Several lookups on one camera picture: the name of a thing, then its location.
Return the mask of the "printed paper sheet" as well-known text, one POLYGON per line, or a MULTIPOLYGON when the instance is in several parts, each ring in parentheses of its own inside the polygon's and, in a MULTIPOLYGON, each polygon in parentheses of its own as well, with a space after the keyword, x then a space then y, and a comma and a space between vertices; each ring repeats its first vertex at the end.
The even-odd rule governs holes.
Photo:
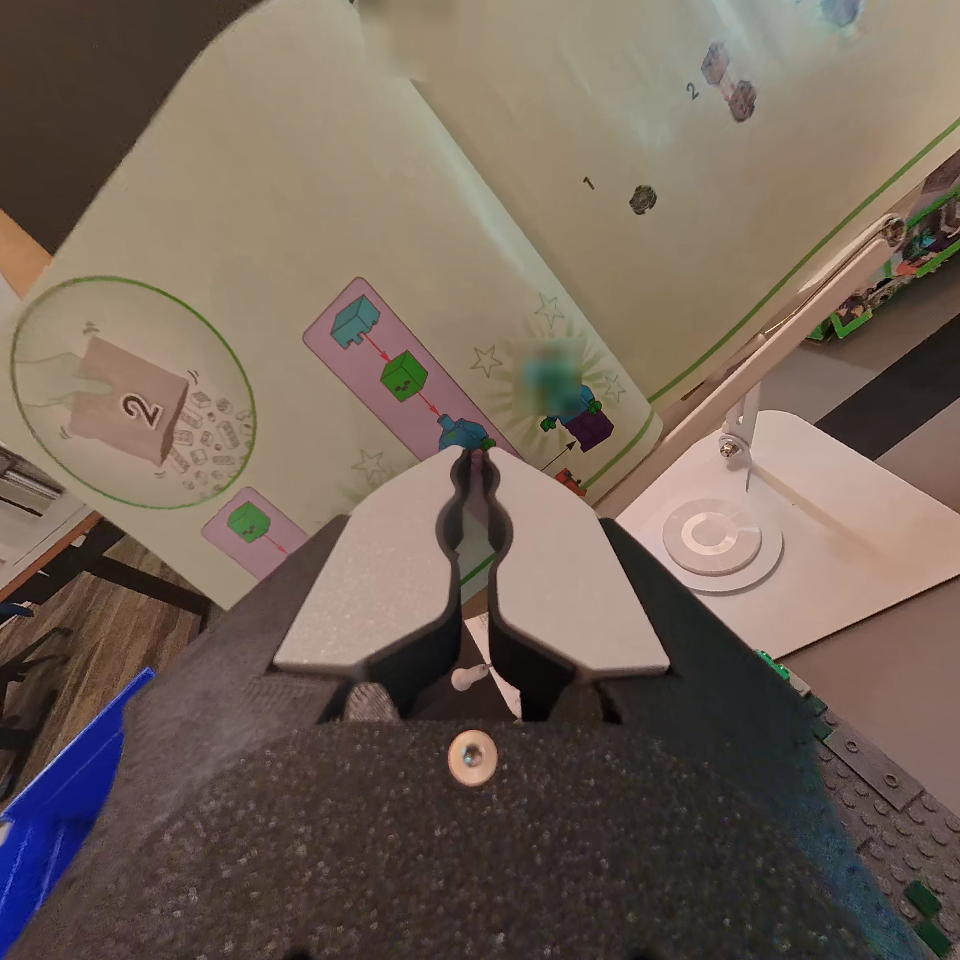
POLYGON ((507 709, 512 714, 515 721, 522 721, 522 696, 521 691, 506 681, 501 674, 494 668, 490 653, 489 641, 489 613, 484 611, 474 617, 465 620, 464 625, 476 645, 484 664, 486 665, 486 676, 492 679, 499 691, 507 709))

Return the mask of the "wooden background table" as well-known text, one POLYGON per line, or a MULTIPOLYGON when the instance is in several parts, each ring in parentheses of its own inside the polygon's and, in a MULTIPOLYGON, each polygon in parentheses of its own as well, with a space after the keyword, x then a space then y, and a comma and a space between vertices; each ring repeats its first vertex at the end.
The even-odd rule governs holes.
POLYGON ((28 618, 82 574, 205 620, 192 588, 110 557, 125 537, 39 467, 1 447, 2 624, 28 618))

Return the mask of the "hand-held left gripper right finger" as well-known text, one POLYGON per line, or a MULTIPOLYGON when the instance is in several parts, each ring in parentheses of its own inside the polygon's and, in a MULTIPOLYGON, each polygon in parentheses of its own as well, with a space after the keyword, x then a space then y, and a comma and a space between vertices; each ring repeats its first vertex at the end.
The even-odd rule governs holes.
POLYGON ((595 511, 499 448, 482 462, 490 663, 549 718, 570 687, 661 677, 670 659, 595 511))

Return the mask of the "instruction booklet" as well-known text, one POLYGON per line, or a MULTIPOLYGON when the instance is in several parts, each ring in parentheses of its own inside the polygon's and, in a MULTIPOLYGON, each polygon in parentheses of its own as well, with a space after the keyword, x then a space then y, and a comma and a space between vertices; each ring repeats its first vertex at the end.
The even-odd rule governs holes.
POLYGON ((267 2, 198 55, 6 326, 2 426, 216 604, 438 450, 531 464, 571 337, 595 502, 958 148, 958 2, 267 2))

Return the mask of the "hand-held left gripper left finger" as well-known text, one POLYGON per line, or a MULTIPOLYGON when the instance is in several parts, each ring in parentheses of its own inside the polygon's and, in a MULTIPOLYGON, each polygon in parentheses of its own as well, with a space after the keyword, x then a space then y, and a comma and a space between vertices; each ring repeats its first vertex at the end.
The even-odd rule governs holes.
POLYGON ((472 454, 452 446, 350 514, 272 665, 386 690, 400 714, 460 657, 459 556, 472 454))

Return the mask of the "pictured green toy box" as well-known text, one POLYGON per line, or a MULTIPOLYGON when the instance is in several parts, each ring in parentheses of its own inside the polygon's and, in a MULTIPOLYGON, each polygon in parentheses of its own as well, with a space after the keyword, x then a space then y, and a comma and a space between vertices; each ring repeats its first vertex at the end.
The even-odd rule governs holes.
POLYGON ((959 153, 923 182, 906 219, 902 247, 807 336, 810 342, 842 340, 866 325, 895 294, 931 274, 959 250, 959 153))

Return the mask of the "blue plastic bin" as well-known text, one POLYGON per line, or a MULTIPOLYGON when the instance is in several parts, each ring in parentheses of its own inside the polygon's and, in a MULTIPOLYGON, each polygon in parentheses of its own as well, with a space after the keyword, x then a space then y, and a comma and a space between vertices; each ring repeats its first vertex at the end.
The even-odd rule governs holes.
POLYGON ((126 706, 155 676, 143 669, 2 810, 2 958, 90 835, 121 761, 126 706))

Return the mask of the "grey desk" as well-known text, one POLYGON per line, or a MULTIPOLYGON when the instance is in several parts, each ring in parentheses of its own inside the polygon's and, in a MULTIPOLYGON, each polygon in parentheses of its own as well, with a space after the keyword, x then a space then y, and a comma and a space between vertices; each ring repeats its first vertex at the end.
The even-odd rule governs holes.
MULTIPOLYGON (((843 341, 797 347, 764 380, 795 414, 958 510, 956 263, 898 292, 843 341)), ((788 658, 841 716, 904 767, 957 764, 958 582, 788 658)))

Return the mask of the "grey brick building model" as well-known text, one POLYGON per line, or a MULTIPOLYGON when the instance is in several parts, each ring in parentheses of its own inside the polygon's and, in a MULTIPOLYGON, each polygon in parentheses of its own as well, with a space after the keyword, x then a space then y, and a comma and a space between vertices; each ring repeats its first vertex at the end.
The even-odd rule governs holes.
POLYGON ((812 717, 825 790, 852 846, 927 958, 959 956, 959 819, 788 667, 754 653, 812 717))

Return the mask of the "white stand with wooden tray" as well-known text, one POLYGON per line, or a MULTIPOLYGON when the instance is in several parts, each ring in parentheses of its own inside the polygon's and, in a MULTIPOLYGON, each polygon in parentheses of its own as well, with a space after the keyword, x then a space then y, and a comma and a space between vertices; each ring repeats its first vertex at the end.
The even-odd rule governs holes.
POLYGON ((671 430, 508 215, 331 294, 269 291, 261 263, 213 294, 106 273, 42 281, 2 315, 2 435, 225 608, 306 558, 329 522, 440 451, 471 454, 460 586, 488 571, 484 454, 555 479, 643 546, 749 647, 790 655, 958 576, 958 513, 755 386, 904 245, 890 211, 671 430), (494 243, 486 249, 486 241, 494 243), (230 306, 233 295, 239 305, 230 306), (518 299, 540 295, 511 331, 518 299))

